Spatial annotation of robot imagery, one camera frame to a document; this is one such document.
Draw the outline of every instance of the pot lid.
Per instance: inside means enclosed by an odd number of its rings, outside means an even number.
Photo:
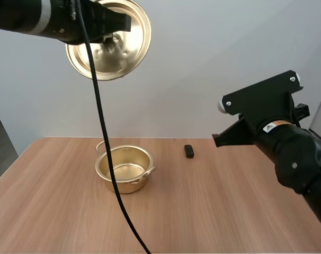
[[[151,42],[151,26],[144,10],[132,0],[98,2],[131,16],[131,32],[114,32],[104,36],[103,43],[91,43],[97,79],[112,80],[128,74],[143,60]],[[85,44],[66,45],[66,53],[79,73],[92,78]]]

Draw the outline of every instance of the gold saucepan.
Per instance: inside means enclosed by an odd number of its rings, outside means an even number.
[[[114,191],[107,153],[101,154],[99,146],[96,147],[98,158],[96,171],[105,180],[109,190]],[[152,171],[156,169],[154,159],[150,152],[141,147],[123,145],[111,148],[114,176],[120,194],[127,194],[141,189]]]
[[[103,6],[131,17],[131,31],[118,31],[92,43],[98,80],[112,80],[134,70],[146,55],[151,42],[151,25],[144,10],[132,0],[98,0]],[[66,53],[75,69],[92,78],[85,44],[66,45]]]

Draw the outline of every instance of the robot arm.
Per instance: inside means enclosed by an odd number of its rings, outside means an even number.
[[[0,29],[82,44],[75,0],[0,0]],[[131,17],[97,2],[81,0],[83,19],[91,42],[115,31],[130,31]]]
[[[303,195],[321,222],[321,138],[300,127],[309,108],[295,107],[291,96],[302,88],[298,75],[287,71],[224,96],[218,107],[239,120],[212,136],[217,147],[259,147],[275,164],[278,182]]]

